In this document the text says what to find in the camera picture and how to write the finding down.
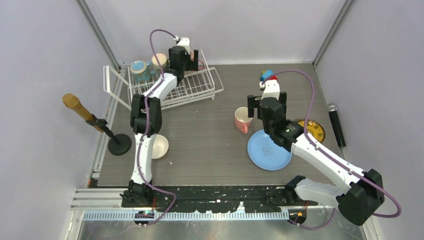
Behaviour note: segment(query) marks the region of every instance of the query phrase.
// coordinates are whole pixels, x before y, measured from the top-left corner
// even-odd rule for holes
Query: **yellow plate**
[[[324,139],[326,139],[326,132],[324,131],[323,126],[321,126],[318,122],[308,120],[307,125],[307,132],[312,134],[312,136],[318,140],[318,142],[322,143],[324,142]],[[298,121],[298,124],[300,124],[302,127],[304,126],[305,120]]]

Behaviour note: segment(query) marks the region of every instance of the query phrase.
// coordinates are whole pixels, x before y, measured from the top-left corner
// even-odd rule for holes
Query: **white wall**
[[[62,103],[105,114],[106,54],[74,0],[1,1],[0,239],[59,240],[97,132]]]
[[[312,62],[344,0],[87,0],[121,62],[149,61],[149,34],[190,37],[211,64]],[[173,45],[154,36],[157,50]]]
[[[379,171],[403,207],[378,219],[384,240],[424,236],[423,9],[422,0],[356,1],[318,65],[348,160]],[[378,212],[395,207],[386,198]]]

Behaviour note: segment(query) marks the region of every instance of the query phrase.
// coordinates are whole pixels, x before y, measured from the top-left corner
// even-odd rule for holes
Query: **beige bowl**
[[[161,159],[165,156],[170,148],[170,144],[166,137],[157,134],[153,143],[153,151],[151,152],[152,159]]]

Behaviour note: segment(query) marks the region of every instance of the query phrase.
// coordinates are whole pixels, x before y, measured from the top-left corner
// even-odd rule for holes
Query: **blue block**
[[[265,79],[267,79],[269,76],[273,75],[274,72],[272,70],[266,71],[262,76],[260,76],[260,81],[263,82]]]

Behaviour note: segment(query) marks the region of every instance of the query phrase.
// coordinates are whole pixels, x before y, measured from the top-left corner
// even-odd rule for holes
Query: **dish rack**
[[[215,94],[224,90],[223,83],[216,68],[208,66],[202,50],[199,51],[198,59],[199,62],[202,63],[203,68],[199,71],[188,72],[184,75],[184,79],[179,85],[161,101],[160,105],[162,109],[169,109],[209,98],[215,100]],[[131,110],[133,95],[143,94],[152,87],[160,77],[160,73],[158,72],[157,74],[153,74],[153,80],[149,82],[136,82],[130,74],[129,65],[127,66],[128,74],[126,75],[128,80],[120,76],[111,66],[105,66],[103,70],[103,89],[129,110]],[[121,80],[127,86],[127,99],[124,100],[122,98],[123,96],[120,96],[119,93],[116,94],[110,90],[110,73],[116,75],[116,79]],[[219,81],[218,84],[215,84],[214,77]]]

